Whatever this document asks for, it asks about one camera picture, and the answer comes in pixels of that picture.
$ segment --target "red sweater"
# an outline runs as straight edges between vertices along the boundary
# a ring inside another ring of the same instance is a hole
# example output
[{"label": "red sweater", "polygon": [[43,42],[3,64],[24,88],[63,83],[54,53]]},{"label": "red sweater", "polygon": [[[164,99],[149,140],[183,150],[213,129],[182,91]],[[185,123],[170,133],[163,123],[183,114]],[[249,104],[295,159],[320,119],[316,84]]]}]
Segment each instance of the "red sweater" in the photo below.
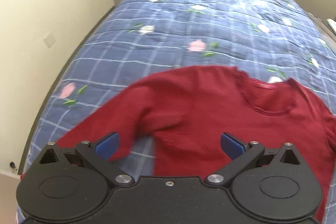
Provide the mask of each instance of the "red sweater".
[{"label": "red sweater", "polygon": [[155,139],[158,176],[201,176],[230,162],[220,137],[229,132],[267,148],[294,143],[323,189],[322,221],[336,148],[336,119],[322,100],[290,78],[268,84],[235,67],[193,66],[143,78],[63,136],[72,147],[117,131],[113,159],[126,156],[136,136]]}]

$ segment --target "sweater sleeve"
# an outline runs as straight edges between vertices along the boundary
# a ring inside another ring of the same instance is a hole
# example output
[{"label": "sweater sleeve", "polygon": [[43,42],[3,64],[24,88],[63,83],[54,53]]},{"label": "sweater sleeve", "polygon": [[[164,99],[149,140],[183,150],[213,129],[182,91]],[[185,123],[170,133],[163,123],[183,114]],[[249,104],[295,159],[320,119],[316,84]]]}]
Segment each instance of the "sweater sleeve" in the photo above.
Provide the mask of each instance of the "sweater sleeve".
[{"label": "sweater sleeve", "polygon": [[80,122],[60,138],[60,147],[74,147],[82,140],[95,142],[110,132],[119,134],[113,158],[126,156],[135,136],[177,126],[192,103],[193,67],[169,70],[143,78]]}]

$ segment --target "floor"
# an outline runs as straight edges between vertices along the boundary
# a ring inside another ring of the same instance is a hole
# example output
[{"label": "floor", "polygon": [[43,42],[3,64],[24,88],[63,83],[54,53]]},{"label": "floor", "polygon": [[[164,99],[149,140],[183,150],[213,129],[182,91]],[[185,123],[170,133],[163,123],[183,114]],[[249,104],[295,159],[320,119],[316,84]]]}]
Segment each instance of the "floor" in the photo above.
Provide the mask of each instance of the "floor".
[{"label": "floor", "polygon": [[19,179],[0,174],[0,224],[15,224]]}]

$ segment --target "metal screw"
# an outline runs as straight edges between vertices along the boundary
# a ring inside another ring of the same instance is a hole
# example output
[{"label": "metal screw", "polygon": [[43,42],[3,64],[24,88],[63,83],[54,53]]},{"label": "metal screw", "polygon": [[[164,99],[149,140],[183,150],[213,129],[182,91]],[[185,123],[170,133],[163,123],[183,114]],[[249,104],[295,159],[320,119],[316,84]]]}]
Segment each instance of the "metal screw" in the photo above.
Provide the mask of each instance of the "metal screw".
[{"label": "metal screw", "polygon": [[222,175],[212,174],[208,176],[208,181],[212,183],[220,183],[223,180],[224,180],[224,177]]},{"label": "metal screw", "polygon": [[132,181],[132,177],[129,175],[118,175],[115,177],[115,181],[119,183],[129,183]]},{"label": "metal screw", "polygon": [[173,181],[167,181],[167,182],[166,182],[166,185],[167,185],[167,186],[173,186],[174,184],[175,184],[175,183],[174,183]]}]

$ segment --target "pink flower print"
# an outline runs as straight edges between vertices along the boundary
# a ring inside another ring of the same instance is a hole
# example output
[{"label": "pink flower print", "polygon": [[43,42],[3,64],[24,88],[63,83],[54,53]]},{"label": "pink flower print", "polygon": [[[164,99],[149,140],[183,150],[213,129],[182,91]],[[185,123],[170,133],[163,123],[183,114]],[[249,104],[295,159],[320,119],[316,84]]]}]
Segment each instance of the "pink flower print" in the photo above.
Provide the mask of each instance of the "pink flower print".
[{"label": "pink flower print", "polygon": [[71,93],[76,89],[76,85],[75,83],[70,83],[67,84],[61,91],[61,94],[59,95],[59,97],[61,99],[69,97],[71,95]]},{"label": "pink flower print", "polygon": [[197,39],[189,43],[188,50],[189,52],[201,52],[205,49],[205,47],[205,43],[202,40]]}]

